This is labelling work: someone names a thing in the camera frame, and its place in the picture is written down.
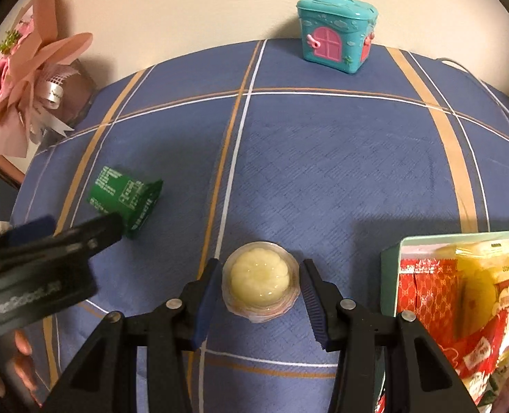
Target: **hand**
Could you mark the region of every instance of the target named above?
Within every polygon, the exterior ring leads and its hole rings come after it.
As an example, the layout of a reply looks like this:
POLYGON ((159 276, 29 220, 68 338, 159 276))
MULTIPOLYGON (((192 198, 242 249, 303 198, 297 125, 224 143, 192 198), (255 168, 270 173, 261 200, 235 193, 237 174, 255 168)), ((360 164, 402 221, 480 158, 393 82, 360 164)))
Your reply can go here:
MULTIPOLYGON (((24 386, 29 390, 32 398, 39 404, 35 396, 36 375, 35 367, 32 361, 32 347, 29 343, 25 332, 21 329, 15 331, 15 345, 17 347, 17 354, 13 357, 12 363, 17 376, 21 379, 24 386)), ((0 377, 0 397, 6 395, 6 387, 4 381, 0 377)))
POLYGON ((18 349, 18 353, 13 358, 14 370, 24 386, 26 386, 32 394, 37 388, 35 366, 31 357, 31 344, 22 329, 15 331, 15 345, 18 349))

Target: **teal toy house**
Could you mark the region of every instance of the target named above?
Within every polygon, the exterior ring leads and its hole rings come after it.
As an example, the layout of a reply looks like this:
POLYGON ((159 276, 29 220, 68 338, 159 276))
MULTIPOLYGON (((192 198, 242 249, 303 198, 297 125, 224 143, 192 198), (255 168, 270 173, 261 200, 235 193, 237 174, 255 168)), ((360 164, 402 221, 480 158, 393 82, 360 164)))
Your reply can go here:
POLYGON ((300 0, 304 58, 355 73, 369 56, 379 12, 357 0, 300 0))

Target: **green package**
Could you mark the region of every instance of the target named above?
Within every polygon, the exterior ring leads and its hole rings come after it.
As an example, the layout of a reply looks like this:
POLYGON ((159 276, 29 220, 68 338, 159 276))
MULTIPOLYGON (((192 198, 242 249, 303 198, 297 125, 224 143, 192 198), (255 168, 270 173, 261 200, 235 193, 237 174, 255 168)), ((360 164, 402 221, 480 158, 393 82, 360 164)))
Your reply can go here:
POLYGON ((124 234, 134 238, 158 200, 163 181, 143 183, 104 166, 90 191, 88 202, 99 212, 122 216, 124 234))

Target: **white stripe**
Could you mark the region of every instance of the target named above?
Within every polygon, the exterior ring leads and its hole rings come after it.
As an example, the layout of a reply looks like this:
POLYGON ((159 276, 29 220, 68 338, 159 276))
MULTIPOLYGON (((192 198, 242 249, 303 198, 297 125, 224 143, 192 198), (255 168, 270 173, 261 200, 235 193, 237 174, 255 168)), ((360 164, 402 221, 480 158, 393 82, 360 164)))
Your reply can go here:
POLYGON ((111 123, 111 125, 109 127, 109 130, 107 131, 107 133, 104 136, 104 139, 101 140, 101 144, 99 145, 99 148, 97 149, 96 156, 94 157, 94 161, 92 161, 92 166, 90 166, 90 171, 88 171, 88 176, 86 177, 86 181, 84 182, 82 190, 80 191, 80 196, 78 198, 78 201, 76 202, 75 211, 73 213, 73 218, 71 219, 71 224, 69 224, 69 228, 72 228, 72 226, 75 223, 76 213, 79 210, 80 202, 82 201, 82 197, 84 196, 84 191, 86 190, 86 187, 88 186, 88 182, 90 181, 90 177, 92 176, 92 171, 94 170, 94 167, 96 166, 96 162, 97 162, 97 158, 99 157, 99 153, 101 152, 101 149, 104 147, 105 140, 107 139, 107 137, 111 133, 111 130, 113 130, 113 126, 115 126, 115 124, 117 123, 118 118, 122 114, 123 110, 126 108, 128 103, 130 102, 130 100, 134 97, 134 95, 136 94, 138 89, 141 87, 141 84, 143 84, 145 82, 145 80, 148 78, 149 74, 151 74, 151 72, 153 71, 153 69, 155 67, 156 67, 156 65, 153 65, 149 69, 149 71, 147 73, 145 73, 145 76, 142 78, 140 83, 137 85, 137 87, 134 89, 134 91, 128 96, 128 98, 126 99, 126 101, 124 102, 122 107, 120 107, 120 110, 119 110, 117 116, 115 117, 115 119, 113 120, 113 122, 111 123))
POLYGON ((468 143, 468 148, 470 149, 470 153, 473 156, 474 167, 476 168, 476 174, 478 175, 478 182, 480 183, 480 189, 482 190, 482 201, 484 202, 484 210, 486 212, 486 223, 487 223, 488 232, 489 232, 489 231, 491 231, 491 229, 489 228, 488 202, 486 200, 486 193, 484 192, 484 183, 482 183, 482 176, 480 175, 480 168, 478 167, 478 162, 476 161, 476 154, 474 153, 473 145, 470 143, 470 140, 468 139, 468 135, 466 133, 465 127, 463 126, 463 123, 461 122, 461 120, 457 116, 457 113, 454 111, 453 107, 449 104, 448 100, 445 98, 443 93, 440 91, 440 89, 437 87, 437 85, 434 83, 434 81, 431 79, 431 77, 428 75, 428 73, 426 71, 424 71, 424 68, 417 61, 417 59, 415 59, 415 56, 413 54, 411 54, 411 52, 409 52, 409 55, 411 56, 411 58, 413 60, 415 60, 415 63, 418 65, 418 67, 421 69, 421 71, 424 73, 424 75, 427 77, 427 79, 431 82, 431 84, 434 86, 436 91, 438 91, 438 93, 440 94, 442 99, 447 104, 448 108, 451 110, 451 113, 455 116, 455 119, 457 120, 457 122, 461 126, 461 130, 463 131, 463 135, 465 136, 466 142, 468 143))
MULTIPOLYGON (((258 55, 258 60, 256 61, 256 66, 254 67, 253 77, 251 78, 251 84, 249 85, 249 89, 247 92, 247 98, 245 99, 245 105, 243 107, 243 113, 241 115, 241 121, 239 123, 239 129, 237 130, 237 139, 235 140, 235 148, 233 149, 233 156, 231 158, 230 164, 230 174, 227 178, 227 186, 226 186, 226 195, 223 200, 223 208, 222 208, 222 218, 220 219, 220 229, 218 231, 218 238, 216 240, 216 249, 214 251, 214 257, 218 259, 220 257, 220 250, 222 249, 222 240, 223 240, 223 232, 226 229, 226 220, 227 220, 227 211, 230 206, 230 196, 231 196, 231 187, 233 185, 233 176, 235 175, 235 165, 237 163, 237 155, 239 153, 239 146, 241 145, 241 137, 243 135, 243 128, 245 126, 245 118, 247 117, 247 110, 249 108, 249 103, 251 102, 251 96, 253 94, 254 81, 256 80, 256 74, 258 74, 258 68, 260 67, 260 62, 262 61, 262 55, 264 54, 264 49, 266 48, 267 40, 262 44, 262 48, 260 49, 260 54, 258 55)), ((204 395, 203 395, 203 385, 204 385, 204 372, 205 372, 205 353, 206 353, 206 340, 201 345, 201 355, 199 360, 199 413, 204 413, 204 395)))
POLYGON ((29 220, 29 215, 31 213, 32 203, 35 201, 35 197, 36 197, 36 191, 38 191, 38 189, 39 189, 40 180, 42 180, 42 176, 44 175, 44 171, 46 171, 46 168, 48 167, 48 164, 49 164, 50 160, 52 159, 52 155, 53 155, 54 150, 55 150, 55 147, 50 152, 50 155, 48 155, 48 159, 46 160, 46 163, 44 164, 44 167, 42 168, 42 171, 40 172, 39 179, 36 182, 35 190, 32 192, 31 201, 29 202, 29 206, 27 208, 27 213, 25 214, 25 219, 24 219, 23 223, 27 223, 27 220, 29 220))
MULTIPOLYGON (((391 100, 391 101, 394 101, 394 102, 403 102, 405 104, 411 104, 413 106, 419 106, 419 107, 424 107, 424 108, 427 108, 427 104, 424 104, 422 102, 416 102, 414 100, 405 100, 405 99, 399 99, 399 98, 392 98, 392 97, 388 97, 388 96, 371 96, 371 95, 349 95, 347 93, 325 93, 325 92, 316 92, 316 91, 255 91, 252 93, 252 96, 256 96, 256 95, 315 95, 315 96, 341 96, 341 97, 346 97, 346 98, 361 98, 361 99, 381 99, 381 100, 391 100)), ((235 98, 237 96, 237 93, 234 93, 232 95, 224 95, 224 96, 214 96, 214 97, 210 97, 210 98, 204 98, 204 99, 196 99, 196 100, 190 100, 190 101, 187 101, 187 102, 181 102, 179 104, 174 104, 174 105, 171 105, 171 106, 167 106, 167 107, 162 107, 162 108, 155 108, 155 109, 152 109, 152 110, 148 110, 148 111, 145 111, 145 112, 138 112, 138 113, 135 113, 133 115, 130 115, 130 116, 127 116, 127 117, 124 117, 124 118, 120 118, 118 120, 115 121, 115 123, 121 123, 123 121, 127 121, 129 119, 132 119, 132 118, 137 118, 137 117, 140 117, 140 116, 143 116, 143 115, 148 115, 148 114, 151 114, 151 113, 156 113, 156 112, 161 112, 161 111, 164 111, 164 110, 168 110, 168 109, 171 109, 171 108, 175 108, 175 107, 181 107, 181 106, 187 106, 189 104, 197 104, 198 102, 205 102, 205 101, 208 101, 208 100, 215 100, 215 99, 226 99, 226 98, 235 98)), ((440 107, 432 107, 433 109, 435 110, 439 110, 441 112, 444 112, 444 113, 449 113, 448 110, 444 110, 440 107)), ((509 138, 506 138, 500 134, 498 134, 496 131, 490 129, 489 127, 481 124, 480 122, 478 122, 477 120, 474 120, 474 119, 470 119, 470 118, 467 118, 461 114, 456 114, 458 117, 460 118, 463 118, 463 119, 466 119, 467 121, 470 121, 472 122, 473 124, 477 125, 477 126, 480 126, 481 128, 483 129, 486 129, 487 131, 493 133, 494 135, 498 136, 499 138, 509 142, 509 138)), ((69 137, 68 139, 65 139, 63 141, 60 141, 58 144, 56 144, 55 146, 58 146, 60 144, 63 144, 63 143, 66 143, 67 141, 71 141, 75 138, 79 138, 79 136, 83 136, 83 135, 86 135, 88 133, 91 133, 93 132, 94 130, 96 130, 99 126, 94 126, 90 129, 87 129, 87 130, 84 130, 74 136, 71 136, 69 137)))
MULTIPOLYGON (((261 91, 261 92, 257 91, 257 92, 253 93, 253 96, 256 96, 256 95, 315 95, 315 96, 340 96, 340 97, 345 97, 345 98, 366 98, 366 99, 393 100, 393 101, 396 101, 396 102, 404 102, 406 104, 412 104, 414 106, 419 106, 419 107, 424 107, 424 108, 429 108, 430 107, 430 108, 432 108, 434 110, 438 110, 438 111, 443 112, 443 113, 449 113, 448 110, 444 110, 441 107, 429 106, 429 105, 427 105, 427 104, 425 104, 423 102, 415 102, 413 100, 404 100, 404 99, 391 98, 391 97, 388 97, 388 96, 348 95, 348 94, 344 94, 344 93, 324 93, 324 92, 312 92, 312 91, 261 91)), ((486 129, 487 131, 489 131, 489 132, 493 133, 494 135, 498 136, 499 138, 509 142, 509 138, 506 138, 505 136, 500 135, 496 131, 490 129, 486 125, 481 124, 479 121, 477 121, 475 119, 468 118, 468 117, 463 116, 463 115, 458 114, 458 113, 452 113, 452 114, 454 114, 455 116, 457 116, 459 118, 463 118, 463 119, 465 119, 467 121, 470 121, 473 124, 475 124, 477 126, 480 126, 482 129, 486 129)))
POLYGON ((336 368, 336 367, 338 367, 338 365, 336 363, 280 362, 279 360, 266 360, 264 358, 238 356, 237 354, 231 354, 229 352, 213 351, 210 349, 205 349, 205 352, 208 354, 214 354, 216 356, 232 357, 232 358, 238 358, 240 360, 247 360, 249 362, 268 363, 270 365, 298 366, 298 367, 303 367, 303 368, 336 368))
POLYGON ((48 389, 48 391, 50 391, 48 384, 46 382, 44 382, 44 379, 42 379, 42 377, 40 377, 40 374, 38 373, 38 371, 35 370, 35 374, 36 374, 36 377, 39 378, 39 381, 42 382, 42 385, 44 385, 48 389))
POLYGON ((499 138, 502 138, 503 140, 505 140, 506 142, 509 142, 509 138, 505 137, 505 136, 501 136, 500 134, 498 134, 496 131, 490 129, 488 126, 486 125, 483 125, 483 124, 480 124, 478 121, 474 120, 474 119, 471 119, 471 118, 468 118, 466 116, 463 116, 463 115, 460 115, 459 113, 457 113, 457 117, 458 118, 462 118, 462 119, 465 119, 467 120, 468 122, 470 123, 473 123, 477 126, 480 126, 482 129, 486 129, 487 131, 493 133, 494 135, 498 136, 499 138))
POLYGON ((482 81, 480 78, 476 77, 473 73, 471 73, 471 71, 467 67, 460 64, 456 60, 448 59, 447 57, 439 57, 436 60, 439 60, 440 62, 451 62, 455 65, 460 66, 463 70, 465 70, 468 74, 470 74, 484 88, 484 90, 486 90, 489 93, 489 95, 492 97, 492 99, 501 108, 505 117, 507 117, 507 114, 509 115, 509 109, 507 109, 507 107, 505 107, 505 104, 503 104, 501 102, 501 100, 489 89, 489 87, 486 85, 486 83, 484 81, 482 81))
POLYGON ((85 299, 85 301, 86 301, 88 304, 91 304, 92 306, 94 306, 96 309, 98 309, 98 310, 102 311, 104 314, 108 314, 108 313, 109 313, 109 311, 108 311, 108 310, 105 310, 105 309, 103 309, 103 308, 99 307, 96 303, 91 302, 89 299, 85 299))
POLYGON ((57 366, 60 369, 61 374, 60 324, 57 320, 57 314, 54 314, 54 317, 55 317, 55 339, 57 340, 57 366))
POLYGON ((492 97, 492 99, 496 102, 496 104, 499 106, 499 108, 501 109, 501 112, 503 113, 503 116, 505 117, 505 119, 507 120, 507 123, 509 124, 509 117, 507 116, 507 114, 509 115, 509 109, 507 109, 507 107, 505 106, 505 104, 503 104, 499 98, 489 89, 489 87, 486 85, 486 83, 484 81, 482 81, 481 79, 479 79, 478 77, 474 76, 473 73, 471 73, 470 70, 468 70, 467 67, 465 67, 464 65, 461 65, 459 62, 457 62, 456 60, 453 60, 453 59, 448 59, 447 57, 439 57, 438 59, 436 60, 439 60, 440 62, 451 62, 451 63, 454 63, 456 65, 459 65, 463 70, 465 70, 470 76, 473 77, 473 79, 475 79, 483 88, 485 91, 487 91, 489 93, 489 95, 492 97))
MULTIPOLYGON (((235 98, 236 96, 237 96, 237 93, 232 93, 231 95, 213 96, 213 97, 210 97, 210 98, 189 100, 187 102, 181 102, 181 103, 178 103, 178 104, 173 104, 173 105, 168 106, 168 107, 154 108, 154 109, 151 109, 151 110, 147 110, 145 112, 138 112, 138 113, 134 113, 133 115, 126 115, 123 118, 120 118, 120 119, 118 119, 116 121, 112 121, 112 123, 118 124, 118 123, 121 123, 123 121, 126 121, 127 119, 136 118, 136 117, 142 116, 142 115, 148 115, 150 113, 162 112, 163 110, 167 110, 169 108, 187 106, 189 104, 196 104, 198 102, 205 102, 207 100, 235 98)), ((77 133, 76 135, 70 136, 69 138, 58 142, 57 144, 55 144, 55 145, 53 145, 51 147, 59 146, 60 144, 66 143, 67 141, 71 141, 71 140, 73 140, 75 138, 79 138, 79 136, 83 136, 83 135, 89 134, 89 133, 93 132, 94 130, 96 130, 98 127, 101 127, 101 126, 104 126, 104 125, 111 125, 112 123, 98 124, 96 126, 90 127, 90 128, 88 128, 86 130, 81 131, 80 133, 77 133)))

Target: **snack package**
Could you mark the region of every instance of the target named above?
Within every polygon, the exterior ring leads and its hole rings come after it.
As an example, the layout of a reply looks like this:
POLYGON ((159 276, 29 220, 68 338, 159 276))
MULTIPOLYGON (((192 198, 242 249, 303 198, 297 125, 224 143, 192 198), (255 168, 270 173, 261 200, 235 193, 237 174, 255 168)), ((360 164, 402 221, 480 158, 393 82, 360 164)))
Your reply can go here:
POLYGON ((386 395, 383 394, 379 401, 377 402, 377 405, 375 407, 375 413, 384 413, 384 408, 386 407, 386 395))
POLYGON ((402 256, 396 311, 412 310, 478 404, 509 360, 509 240, 402 256))

